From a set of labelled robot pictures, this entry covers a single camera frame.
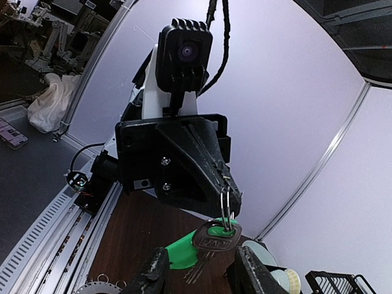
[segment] ceiling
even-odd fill
[[[392,0],[294,0],[364,77],[392,82]]]

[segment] metal gear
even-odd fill
[[[121,288],[119,288],[116,285],[113,285],[111,283],[90,282],[88,284],[85,284],[85,285],[81,286],[75,292],[75,294],[98,294],[98,293],[117,294],[121,290],[122,290]]]

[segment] camera lens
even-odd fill
[[[198,47],[194,42],[185,42],[178,48],[178,58],[183,62],[191,62],[198,55]]]

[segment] black wire rack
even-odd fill
[[[375,294],[367,280],[358,274],[311,271],[305,276],[313,294]]]

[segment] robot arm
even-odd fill
[[[153,188],[168,205],[211,217],[239,214],[241,193],[227,166],[227,119],[197,113],[212,40],[203,22],[174,19],[162,30],[134,79],[139,93],[95,160],[86,186],[94,197],[77,200],[82,208],[94,213],[86,201],[104,197],[105,179],[118,179],[127,194]]]

